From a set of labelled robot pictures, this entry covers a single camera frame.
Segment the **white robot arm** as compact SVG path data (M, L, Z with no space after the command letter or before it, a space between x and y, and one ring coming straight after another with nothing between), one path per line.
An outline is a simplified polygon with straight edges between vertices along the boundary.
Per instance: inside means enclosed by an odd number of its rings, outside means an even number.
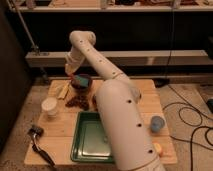
M84 59L104 82L95 93L97 109L120 171L166 171L143 123L137 103L140 90L130 78L94 48L92 31L72 31L65 72L73 74Z

